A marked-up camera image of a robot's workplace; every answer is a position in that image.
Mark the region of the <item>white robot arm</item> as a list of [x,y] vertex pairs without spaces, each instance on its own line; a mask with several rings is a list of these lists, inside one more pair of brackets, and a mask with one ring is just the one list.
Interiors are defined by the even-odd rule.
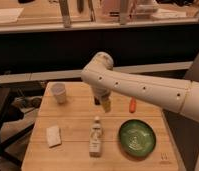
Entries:
[[114,91],[199,122],[199,82],[116,72],[112,57],[105,52],[95,54],[81,78],[100,102]]

